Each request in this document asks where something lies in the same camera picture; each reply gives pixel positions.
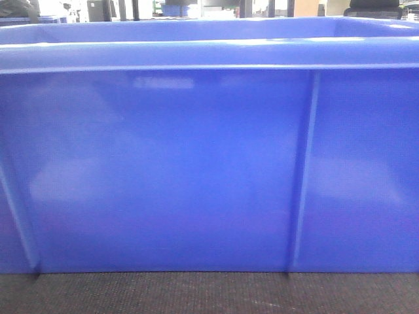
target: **blue plastic crate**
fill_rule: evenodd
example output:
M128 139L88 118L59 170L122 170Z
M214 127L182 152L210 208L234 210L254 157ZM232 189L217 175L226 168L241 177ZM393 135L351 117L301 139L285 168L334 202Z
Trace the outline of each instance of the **blue plastic crate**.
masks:
M0 29L0 271L419 271L418 35Z
M42 24L57 24L60 23L60 18L57 16L40 16L39 23ZM30 24L29 18L0 18L0 26L14 26Z
M182 16L189 16L189 7L179 5L162 5L163 16L180 16L181 12Z

